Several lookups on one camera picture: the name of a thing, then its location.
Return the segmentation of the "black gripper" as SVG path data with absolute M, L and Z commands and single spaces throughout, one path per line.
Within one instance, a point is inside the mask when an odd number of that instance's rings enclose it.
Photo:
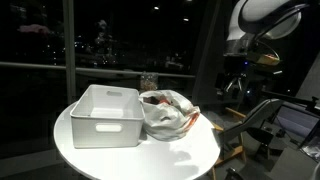
M 245 57 L 226 56 L 223 65 L 222 90 L 228 92 L 235 85 L 242 91 L 243 80 L 247 77 L 246 70 L 248 66 L 249 62 Z

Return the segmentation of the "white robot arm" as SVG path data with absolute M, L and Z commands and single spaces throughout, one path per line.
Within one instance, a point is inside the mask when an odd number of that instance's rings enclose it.
M 312 3 L 313 0 L 239 0 L 232 11 L 224 56 L 248 60 L 263 73 L 271 73 L 280 58 L 277 53 L 258 53 L 259 40 L 291 34 L 301 21 L 301 11 Z

